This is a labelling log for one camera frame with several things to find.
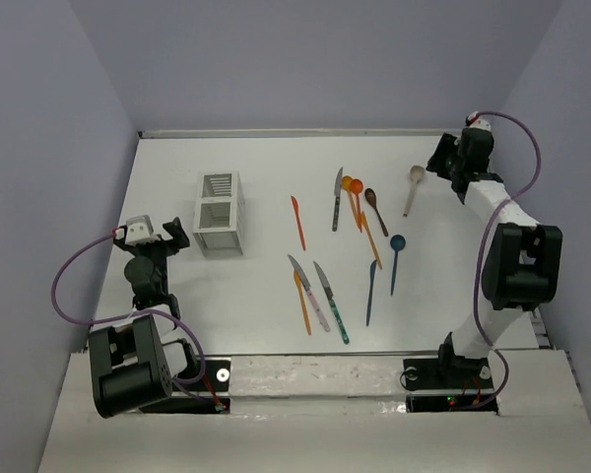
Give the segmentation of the beige wooden spoon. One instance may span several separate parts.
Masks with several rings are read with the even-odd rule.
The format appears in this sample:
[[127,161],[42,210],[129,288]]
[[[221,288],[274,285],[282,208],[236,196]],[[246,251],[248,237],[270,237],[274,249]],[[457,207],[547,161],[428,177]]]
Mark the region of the beige wooden spoon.
[[409,190],[406,204],[404,207],[404,212],[403,212],[404,217],[408,217],[411,212],[411,208],[412,208],[415,196],[416,196],[418,185],[423,180],[425,173],[426,173],[426,169],[422,166],[419,166],[419,165],[412,166],[409,171],[410,190]]

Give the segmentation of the dark brown wooden spoon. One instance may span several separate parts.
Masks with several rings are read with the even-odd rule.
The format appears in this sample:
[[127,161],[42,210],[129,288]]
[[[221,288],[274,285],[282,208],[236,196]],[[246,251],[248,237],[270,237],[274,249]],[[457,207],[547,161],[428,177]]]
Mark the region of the dark brown wooden spoon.
[[389,232],[388,232],[388,229],[385,225],[385,222],[383,221],[383,219],[379,213],[378,206],[377,206],[377,196],[376,196],[375,191],[371,187],[368,187],[364,191],[364,198],[365,198],[365,201],[367,202],[367,204],[373,209],[383,234],[386,237],[388,237]]

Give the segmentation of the red-orange plastic spoon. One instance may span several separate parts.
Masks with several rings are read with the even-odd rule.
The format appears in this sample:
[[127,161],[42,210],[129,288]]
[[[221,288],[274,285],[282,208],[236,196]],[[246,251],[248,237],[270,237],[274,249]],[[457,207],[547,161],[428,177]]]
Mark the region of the red-orange plastic spoon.
[[358,228],[362,231],[362,222],[361,222],[361,202],[360,202],[360,195],[363,191],[363,183],[360,179],[354,178],[351,181],[351,192],[355,196],[356,200],[356,210],[357,210],[357,223]]

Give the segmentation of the blue plastic spoon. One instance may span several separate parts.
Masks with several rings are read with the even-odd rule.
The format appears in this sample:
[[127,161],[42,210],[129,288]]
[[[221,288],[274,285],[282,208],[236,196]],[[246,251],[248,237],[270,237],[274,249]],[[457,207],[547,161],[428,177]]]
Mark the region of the blue plastic spoon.
[[398,257],[399,253],[405,248],[406,246],[406,239],[400,235],[394,235],[390,239],[390,246],[394,251],[394,258],[393,258],[393,266],[392,266],[392,273],[391,273],[391,283],[390,283],[390,295],[393,296],[396,287],[396,279],[397,279],[397,271],[398,271]]

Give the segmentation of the yellow-orange plastic spoon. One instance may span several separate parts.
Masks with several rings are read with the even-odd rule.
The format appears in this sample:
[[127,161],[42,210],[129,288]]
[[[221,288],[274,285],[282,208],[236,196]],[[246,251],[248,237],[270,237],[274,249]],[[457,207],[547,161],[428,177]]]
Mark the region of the yellow-orange plastic spoon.
[[356,203],[354,200],[354,194],[352,192],[352,181],[353,181],[353,179],[350,176],[344,175],[342,177],[342,188],[348,194],[350,205],[351,205],[351,210],[353,212],[356,225],[358,225],[359,224],[359,216],[358,216],[358,212],[357,212]]

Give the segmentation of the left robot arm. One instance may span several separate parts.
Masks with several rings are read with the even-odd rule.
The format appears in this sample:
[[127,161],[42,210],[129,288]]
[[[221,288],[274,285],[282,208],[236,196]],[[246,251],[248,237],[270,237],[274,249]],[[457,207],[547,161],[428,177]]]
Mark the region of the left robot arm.
[[104,418],[140,410],[186,389],[206,373],[198,341],[179,325],[177,297],[168,288],[167,260],[190,246],[179,218],[156,233],[147,215],[114,232],[114,245],[129,253],[123,275],[133,298],[129,316],[90,332],[93,397]]

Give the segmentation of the white two-compartment utensil caddy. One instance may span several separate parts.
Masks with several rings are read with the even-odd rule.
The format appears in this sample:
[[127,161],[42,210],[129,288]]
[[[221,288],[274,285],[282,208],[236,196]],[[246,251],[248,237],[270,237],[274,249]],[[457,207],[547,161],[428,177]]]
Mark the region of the white two-compartment utensil caddy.
[[205,257],[243,254],[245,198],[238,171],[198,174],[192,234]]

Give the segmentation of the orange plastic knife long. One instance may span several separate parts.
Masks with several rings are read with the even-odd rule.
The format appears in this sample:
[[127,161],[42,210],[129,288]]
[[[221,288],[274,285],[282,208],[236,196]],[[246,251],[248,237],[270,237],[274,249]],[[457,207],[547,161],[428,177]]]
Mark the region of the orange plastic knife long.
[[369,224],[365,215],[364,211],[361,211],[360,214],[360,223],[361,223],[361,229],[365,232],[366,236],[367,236],[367,240],[368,243],[370,245],[371,251],[373,253],[374,256],[374,260],[376,263],[376,266],[381,269],[382,268],[382,261],[380,259],[380,255],[376,246],[376,243],[374,241],[374,238],[371,234],[370,228],[369,228]]

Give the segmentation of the blue plastic knife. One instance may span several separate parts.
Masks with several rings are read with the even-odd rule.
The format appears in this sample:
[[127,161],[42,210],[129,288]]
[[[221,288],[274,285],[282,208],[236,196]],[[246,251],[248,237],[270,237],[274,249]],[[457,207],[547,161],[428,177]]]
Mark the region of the blue plastic knife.
[[367,304],[366,304],[366,313],[365,313],[365,326],[368,327],[371,321],[371,312],[372,312],[372,303],[373,303],[373,295],[374,295],[374,283],[375,283],[375,274],[377,268],[377,261],[373,260],[369,266],[369,286],[368,286],[368,297],[367,297]]

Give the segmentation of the orange plastic knife front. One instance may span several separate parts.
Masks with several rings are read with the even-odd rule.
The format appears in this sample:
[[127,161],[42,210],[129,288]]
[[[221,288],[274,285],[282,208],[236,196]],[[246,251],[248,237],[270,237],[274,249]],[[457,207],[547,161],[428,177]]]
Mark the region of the orange plastic knife front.
[[295,280],[295,286],[298,291],[299,302],[300,302],[300,306],[301,306],[305,330],[306,330],[307,335],[311,336],[312,332],[311,332],[311,326],[310,326],[310,320],[309,320],[308,311],[307,311],[307,307],[306,307],[306,302],[304,300],[303,286],[301,283],[301,279],[300,279],[299,275],[297,274],[296,270],[294,270],[294,280]]

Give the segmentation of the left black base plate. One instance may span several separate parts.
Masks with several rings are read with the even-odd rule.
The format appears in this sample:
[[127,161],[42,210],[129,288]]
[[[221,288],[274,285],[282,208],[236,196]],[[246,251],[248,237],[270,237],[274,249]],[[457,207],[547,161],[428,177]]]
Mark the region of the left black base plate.
[[172,396],[139,410],[142,414],[221,415],[230,412],[231,359],[209,358],[206,374],[192,384],[177,386]]

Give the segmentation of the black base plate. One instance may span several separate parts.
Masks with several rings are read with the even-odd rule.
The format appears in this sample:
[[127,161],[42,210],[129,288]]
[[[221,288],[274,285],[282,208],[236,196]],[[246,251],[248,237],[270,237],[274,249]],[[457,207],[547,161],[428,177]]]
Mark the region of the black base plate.
[[221,415],[230,412],[231,359],[209,358],[206,374],[192,384],[177,386],[172,396],[139,410],[142,414]]
[[493,379],[488,360],[477,368],[443,368],[437,358],[411,358],[403,361],[399,375],[406,391],[409,413],[498,412],[493,395]]

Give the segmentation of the aluminium rail back edge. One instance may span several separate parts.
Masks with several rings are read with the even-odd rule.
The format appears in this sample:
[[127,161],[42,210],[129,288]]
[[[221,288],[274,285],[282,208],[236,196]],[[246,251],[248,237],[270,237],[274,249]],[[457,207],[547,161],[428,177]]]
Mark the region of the aluminium rail back edge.
[[394,137],[457,135],[456,128],[292,128],[292,129],[220,129],[220,130],[143,130],[141,139],[246,139],[307,137]]

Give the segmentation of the aluminium rail edge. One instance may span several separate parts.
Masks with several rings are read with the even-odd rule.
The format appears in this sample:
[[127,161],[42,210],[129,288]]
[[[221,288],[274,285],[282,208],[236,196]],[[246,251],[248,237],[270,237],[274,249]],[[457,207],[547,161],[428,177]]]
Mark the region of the aluminium rail edge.
[[550,338],[549,331],[546,327],[540,310],[536,308],[531,311],[529,318],[539,348],[542,350],[554,350],[556,346]]
[[456,128],[292,128],[292,129],[220,129],[220,130],[143,130],[141,139],[246,139],[307,137],[394,137],[457,135]]

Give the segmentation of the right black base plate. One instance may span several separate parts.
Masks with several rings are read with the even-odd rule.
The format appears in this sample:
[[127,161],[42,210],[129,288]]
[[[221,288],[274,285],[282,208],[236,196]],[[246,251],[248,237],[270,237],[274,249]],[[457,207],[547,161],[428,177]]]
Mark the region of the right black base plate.
[[411,358],[403,361],[399,375],[406,391],[409,413],[498,412],[493,395],[493,379],[488,360],[477,368],[443,368],[437,358]]

